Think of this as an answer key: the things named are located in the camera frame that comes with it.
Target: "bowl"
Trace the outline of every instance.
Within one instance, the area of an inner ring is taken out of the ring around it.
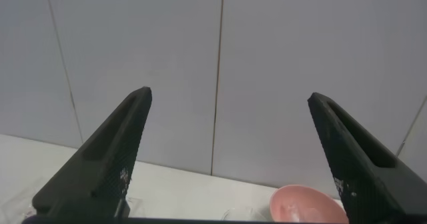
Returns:
[[[277,222],[348,223],[346,212],[326,194],[302,185],[279,188],[270,199]]]

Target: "table surface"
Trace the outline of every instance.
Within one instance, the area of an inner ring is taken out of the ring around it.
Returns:
[[[50,179],[76,151],[0,135],[0,205],[37,180]],[[142,200],[144,217],[219,220],[228,209],[251,207],[271,220],[275,190],[137,161],[127,196]]]

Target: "white wall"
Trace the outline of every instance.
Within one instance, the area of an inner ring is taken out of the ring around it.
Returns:
[[[0,133],[81,145],[47,0],[0,0]]]
[[[427,92],[424,0],[224,0],[213,174],[336,195],[307,105],[334,99],[393,152]]]
[[[221,0],[51,0],[83,139],[133,90],[137,159],[210,173]]]

